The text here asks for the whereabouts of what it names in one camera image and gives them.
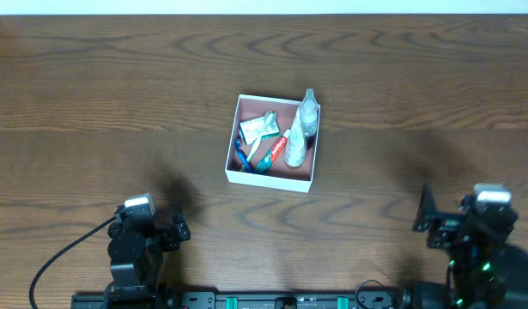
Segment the toothpaste tube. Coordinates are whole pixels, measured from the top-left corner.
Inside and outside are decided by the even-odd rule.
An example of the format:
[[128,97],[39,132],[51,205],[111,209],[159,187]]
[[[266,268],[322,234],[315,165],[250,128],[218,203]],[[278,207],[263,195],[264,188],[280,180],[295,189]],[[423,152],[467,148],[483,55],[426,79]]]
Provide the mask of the toothpaste tube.
[[287,145],[288,136],[290,136],[290,129],[287,129],[282,133],[281,138],[277,140],[273,147],[271,147],[271,150],[258,163],[256,168],[254,168],[255,173],[264,175],[270,170],[271,164],[275,161],[281,150]]

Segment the clear bottle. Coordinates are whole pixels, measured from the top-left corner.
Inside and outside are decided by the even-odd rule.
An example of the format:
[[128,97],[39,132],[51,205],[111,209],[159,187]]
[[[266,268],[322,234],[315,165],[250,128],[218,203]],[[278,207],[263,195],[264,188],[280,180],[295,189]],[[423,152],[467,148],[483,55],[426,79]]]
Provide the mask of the clear bottle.
[[306,97],[300,104],[298,110],[300,112],[300,123],[304,136],[306,139],[315,136],[317,134],[319,104],[315,100],[313,89],[306,90]]

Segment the tabletop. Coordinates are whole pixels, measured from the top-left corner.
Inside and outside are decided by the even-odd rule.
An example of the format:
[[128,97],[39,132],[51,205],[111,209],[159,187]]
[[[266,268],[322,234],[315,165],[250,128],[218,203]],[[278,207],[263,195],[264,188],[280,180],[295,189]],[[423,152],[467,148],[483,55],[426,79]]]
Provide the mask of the tabletop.
[[[228,183],[239,94],[321,104],[313,186]],[[0,308],[54,253],[153,194],[191,240],[163,276],[221,291],[443,282],[413,233],[423,183],[456,211],[502,183],[528,251],[528,15],[0,16]],[[35,292],[68,307],[112,278],[105,231]]]

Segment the red label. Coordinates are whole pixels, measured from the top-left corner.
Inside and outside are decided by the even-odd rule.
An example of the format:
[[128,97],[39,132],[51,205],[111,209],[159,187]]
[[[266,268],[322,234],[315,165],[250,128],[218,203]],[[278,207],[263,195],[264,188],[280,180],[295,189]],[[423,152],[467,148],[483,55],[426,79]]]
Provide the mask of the red label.
[[271,162],[275,161],[276,157],[281,152],[284,145],[287,144],[287,137],[283,136],[279,138],[279,140],[275,143],[273,146],[273,149],[271,150]]

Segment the white wall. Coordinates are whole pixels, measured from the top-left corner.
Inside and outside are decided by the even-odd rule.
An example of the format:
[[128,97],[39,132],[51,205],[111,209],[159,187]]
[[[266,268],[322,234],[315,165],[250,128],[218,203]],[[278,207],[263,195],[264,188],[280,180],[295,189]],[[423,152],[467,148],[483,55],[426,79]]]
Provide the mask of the white wall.
[[16,14],[528,13],[528,0],[0,0]]

